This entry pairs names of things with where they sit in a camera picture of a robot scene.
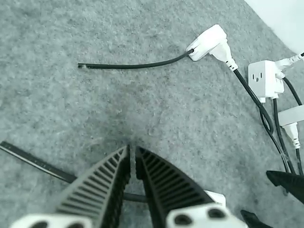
white outlet adapter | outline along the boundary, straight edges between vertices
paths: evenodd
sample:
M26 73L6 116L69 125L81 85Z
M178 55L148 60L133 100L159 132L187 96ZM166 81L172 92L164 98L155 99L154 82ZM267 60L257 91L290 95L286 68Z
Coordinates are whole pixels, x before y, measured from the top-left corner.
M276 78L279 69L274 61L264 60L248 66L248 84L261 103L266 98L278 98L284 92L282 79Z

gray carpet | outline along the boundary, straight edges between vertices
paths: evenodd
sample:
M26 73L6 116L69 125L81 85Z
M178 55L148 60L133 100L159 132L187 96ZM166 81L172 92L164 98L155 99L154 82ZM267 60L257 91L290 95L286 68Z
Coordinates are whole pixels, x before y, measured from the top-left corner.
M301 227L304 205L266 178L282 162L225 64L207 56L153 69L77 68L170 59L217 23L244 76L251 62L293 54L243 0L2 1L1 140L76 175L127 143L140 145L225 194L239 218L247 209L273 227ZM287 76L304 99L303 73L297 64ZM294 105L286 89L279 109ZM299 130L304 142L304 124ZM67 186L4 152L0 166L1 227L48 211ZM127 191L143 193L134 160L132 168ZM143 204L125 202L121 218L122 228L152 227Z

